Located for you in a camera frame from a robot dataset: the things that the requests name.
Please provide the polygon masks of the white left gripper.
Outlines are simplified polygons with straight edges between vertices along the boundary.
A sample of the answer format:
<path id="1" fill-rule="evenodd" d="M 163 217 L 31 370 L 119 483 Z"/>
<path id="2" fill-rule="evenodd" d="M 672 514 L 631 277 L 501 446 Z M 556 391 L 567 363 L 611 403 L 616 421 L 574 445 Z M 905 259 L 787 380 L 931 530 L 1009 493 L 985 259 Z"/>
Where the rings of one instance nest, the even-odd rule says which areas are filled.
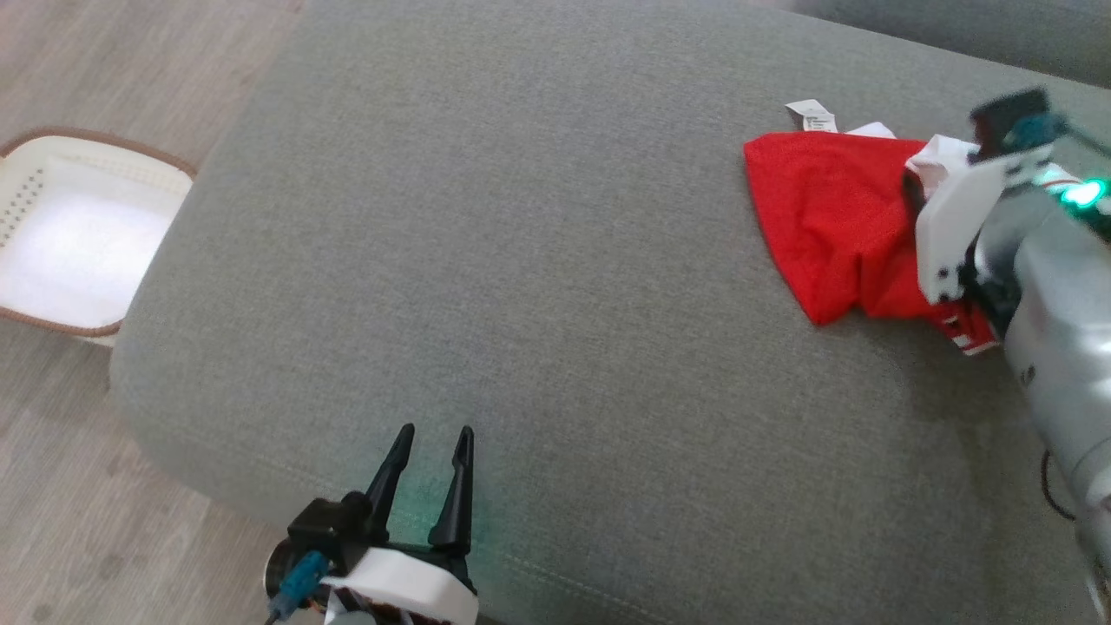
<path id="1" fill-rule="evenodd" d="M 388 522 L 402 472 L 411 455 L 414 424 L 402 427 L 386 460 L 366 491 L 370 513 L 366 535 L 372 543 L 388 543 Z M 428 536 L 429 545 L 453 557 L 466 558 L 471 550 L 473 482 L 476 482 L 476 432 L 464 426 L 452 452 L 453 475 L 444 505 Z M 448 569 L 406 555 L 399 550 L 368 550 L 346 576 L 326 576 L 329 589 L 349 589 L 357 596 L 434 622 L 476 624 L 479 602 L 472 589 Z"/>

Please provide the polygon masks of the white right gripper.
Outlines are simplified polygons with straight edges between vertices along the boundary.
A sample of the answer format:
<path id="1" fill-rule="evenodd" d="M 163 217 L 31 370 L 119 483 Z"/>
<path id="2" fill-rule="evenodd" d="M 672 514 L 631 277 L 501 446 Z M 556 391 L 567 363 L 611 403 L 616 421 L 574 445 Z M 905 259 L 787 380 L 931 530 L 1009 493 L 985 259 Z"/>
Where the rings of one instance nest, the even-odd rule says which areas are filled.
<path id="1" fill-rule="evenodd" d="M 932 305 L 962 296 L 960 268 L 1010 278 L 1017 246 L 1055 205 L 1042 185 L 1053 147 L 971 162 L 969 142 L 929 142 L 915 155 L 927 195 L 915 218 L 917 280 Z"/>

